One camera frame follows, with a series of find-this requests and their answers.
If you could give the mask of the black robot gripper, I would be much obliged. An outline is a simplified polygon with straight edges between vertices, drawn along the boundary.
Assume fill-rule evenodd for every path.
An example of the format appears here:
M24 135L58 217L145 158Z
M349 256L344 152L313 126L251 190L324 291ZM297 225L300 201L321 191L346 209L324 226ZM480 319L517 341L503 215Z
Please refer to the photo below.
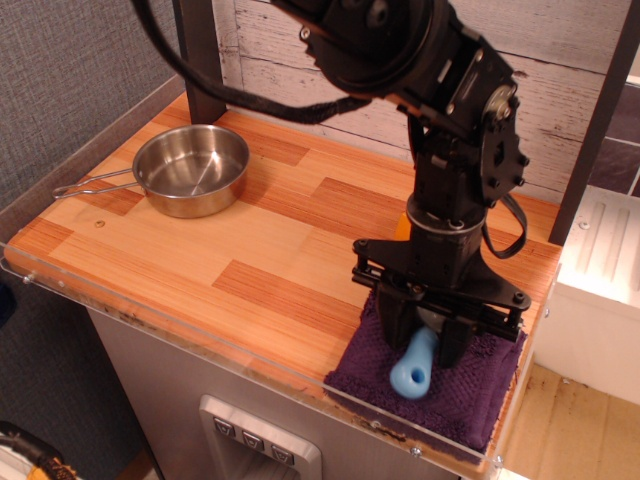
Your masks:
M429 326L440 334L439 366L455 367L476 335L491 333L514 341L530 297L491 270L481 247L488 244L485 208L458 219L441 219L407 204L407 241L359 239L353 280L376 294L384 340L404 348L423 326L418 312L433 314Z

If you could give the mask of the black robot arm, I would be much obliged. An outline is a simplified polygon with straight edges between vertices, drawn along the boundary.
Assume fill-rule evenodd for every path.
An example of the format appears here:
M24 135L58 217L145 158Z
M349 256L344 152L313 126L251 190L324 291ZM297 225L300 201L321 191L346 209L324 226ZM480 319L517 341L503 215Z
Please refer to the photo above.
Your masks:
M526 217L512 191L527 157L515 121L512 68L446 1L282 1L303 26L326 79L407 116L415 181L409 237L359 239L353 278L372 288L386 342L405 347L419 327L439 337L438 362L455 366L472 339L514 341L527 294L482 258L490 209Z

